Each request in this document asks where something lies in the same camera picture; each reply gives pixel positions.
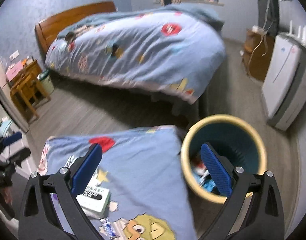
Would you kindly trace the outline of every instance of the trash can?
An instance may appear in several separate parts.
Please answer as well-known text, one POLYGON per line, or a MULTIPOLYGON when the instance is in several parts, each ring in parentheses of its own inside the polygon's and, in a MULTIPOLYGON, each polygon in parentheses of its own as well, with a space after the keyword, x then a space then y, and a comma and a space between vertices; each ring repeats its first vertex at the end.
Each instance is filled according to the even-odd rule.
POLYGON ((218 114, 204 118, 189 130, 182 144, 181 166, 189 187, 201 198, 223 204, 225 196, 214 194, 201 187, 191 168, 191 159, 209 142, 218 154, 229 159, 234 166, 241 166, 252 174, 266 171, 267 157, 264 143, 256 130, 235 116, 218 114))
POLYGON ((43 71, 41 74, 38 75, 37 78, 43 85, 43 88, 46 90, 46 92, 48 92, 49 95, 52 94, 52 92, 54 91, 54 86, 49 75, 49 70, 43 71))

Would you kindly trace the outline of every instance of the window sill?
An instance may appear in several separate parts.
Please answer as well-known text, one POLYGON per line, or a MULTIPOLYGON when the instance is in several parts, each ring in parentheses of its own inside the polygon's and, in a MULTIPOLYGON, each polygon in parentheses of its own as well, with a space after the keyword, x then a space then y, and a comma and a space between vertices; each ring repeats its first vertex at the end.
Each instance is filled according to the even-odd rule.
MULTIPOLYGON (((212 4, 216 6, 224 6, 224 3, 220 2, 210 2, 207 0, 182 0, 181 2, 186 2, 186 3, 205 3, 205 4, 212 4)), ((154 3, 161 3, 161 0, 156 0, 154 3)))

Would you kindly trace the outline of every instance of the bed frame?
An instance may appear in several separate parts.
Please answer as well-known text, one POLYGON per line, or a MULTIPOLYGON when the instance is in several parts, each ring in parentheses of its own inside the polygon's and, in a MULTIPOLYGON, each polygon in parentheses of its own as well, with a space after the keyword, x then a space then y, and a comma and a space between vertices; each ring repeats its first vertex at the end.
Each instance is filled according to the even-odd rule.
POLYGON ((35 26, 35 33, 42 52, 46 55, 50 45, 56 39, 58 33, 67 26, 95 13, 115 11, 116 8, 112 1, 104 1, 101 3, 92 3, 76 7, 39 21, 35 26))

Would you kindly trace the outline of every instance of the blue blanket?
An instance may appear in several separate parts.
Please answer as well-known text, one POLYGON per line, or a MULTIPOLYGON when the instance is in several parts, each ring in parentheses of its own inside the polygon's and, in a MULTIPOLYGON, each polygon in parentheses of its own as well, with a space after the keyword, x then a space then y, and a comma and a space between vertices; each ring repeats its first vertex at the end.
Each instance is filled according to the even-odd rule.
MULTIPOLYGON (((93 177, 111 192, 107 216, 120 235, 117 240, 197 239, 181 172, 181 140, 174 126, 51 138, 38 172, 53 174, 70 166, 94 142, 101 144, 104 154, 93 177)), ((64 230, 73 233, 58 200, 52 200, 64 230)), ((105 234, 99 220, 91 222, 105 234)))
POLYGON ((118 88, 141 88, 193 104, 225 57, 214 11, 189 4, 95 14, 58 34, 46 66, 62 75, 118 88), (72 42, 64 38, 76 32, 72 42))

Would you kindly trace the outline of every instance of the wooden stool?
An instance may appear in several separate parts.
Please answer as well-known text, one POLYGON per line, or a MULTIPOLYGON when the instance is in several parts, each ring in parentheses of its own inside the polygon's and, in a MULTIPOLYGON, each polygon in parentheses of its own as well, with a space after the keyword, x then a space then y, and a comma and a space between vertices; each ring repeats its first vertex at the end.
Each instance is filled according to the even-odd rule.
POLYGON ((19 103, 18 99, 16 98, 16 93, 19 93, 24 103, 28 106, 32 113, 37 118, 39 118, 39 115, 36 112, 35 108, 29 102, 31 98, 33 98, 36 103, 39 102, 35 95, 36 91, 39 91, 49 101, 51 100, 50 95, 45 91, 40 81, 38 81, 37 78, 34 77, 31 73, 24 75, 23 78, 18 80, 17 83, 11 88, 11 99, 23 116, 25 116, 25 111, 19 103))

